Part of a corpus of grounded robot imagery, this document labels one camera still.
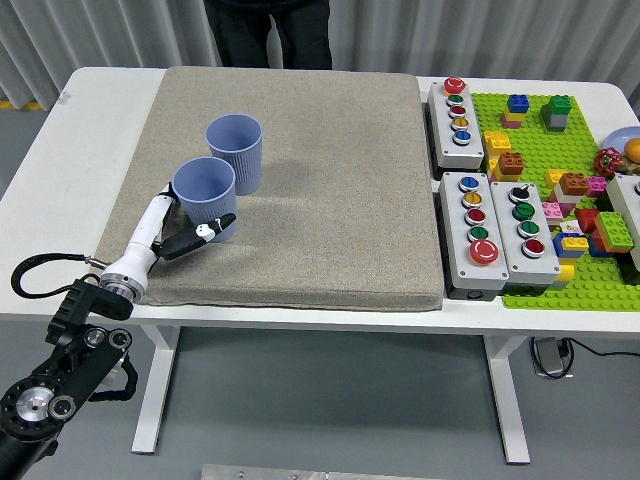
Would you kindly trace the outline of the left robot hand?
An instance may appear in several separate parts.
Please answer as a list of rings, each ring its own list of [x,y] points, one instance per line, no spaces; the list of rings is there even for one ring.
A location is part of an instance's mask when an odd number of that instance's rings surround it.
[[[225,213],[212,221],[189,226],[162,240],[162,232],[178,197],[168,184],[149,203],[130,238],[124,254],[109,264],[100,277],[101,288],[135,303],[147,291],[148,273],[159,258],[174,260],[213,240],[221,240],[236,221],[234,213]]]

